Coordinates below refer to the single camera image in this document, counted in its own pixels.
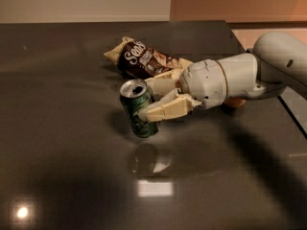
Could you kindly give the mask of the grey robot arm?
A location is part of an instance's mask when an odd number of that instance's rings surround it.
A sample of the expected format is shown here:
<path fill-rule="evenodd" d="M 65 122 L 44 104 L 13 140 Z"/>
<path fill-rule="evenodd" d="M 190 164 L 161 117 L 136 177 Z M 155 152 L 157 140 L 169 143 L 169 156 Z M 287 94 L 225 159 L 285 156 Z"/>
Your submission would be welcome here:
<path fill-rule="evenodd" d="M 197 106 L 210 109 L 272 98 L 286 87 L 305 96 L 307 45 L 289 34 L 268 32 L 246 53 L 194 62 L 150 78 L 147 84 L 161 97 L 137 112 L 148 122 L 182 117 Z"/>

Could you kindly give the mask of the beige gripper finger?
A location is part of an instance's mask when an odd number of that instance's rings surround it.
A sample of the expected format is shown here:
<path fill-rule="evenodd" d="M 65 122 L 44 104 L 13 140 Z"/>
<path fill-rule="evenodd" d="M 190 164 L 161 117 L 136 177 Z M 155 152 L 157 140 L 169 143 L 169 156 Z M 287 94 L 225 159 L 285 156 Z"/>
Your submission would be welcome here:
<path fill-rule="evenodd" d="M 155 95 L 166 95 L 170 91 L 180 88 L 179 77 L 182 71 L 179 69 L 173 69 L 154 77 L 145 79 L 146 84 L 152 89 Z"/>
<path fill-rule="evenodd" d="M 190 94 L 180 94 L 174 89 L 158 102 L 142 107 L 137 116 L 142 121 L 159 122 L 183 117 L 199 105 L 202 105 L 201 101 L 194 99 Z"/>

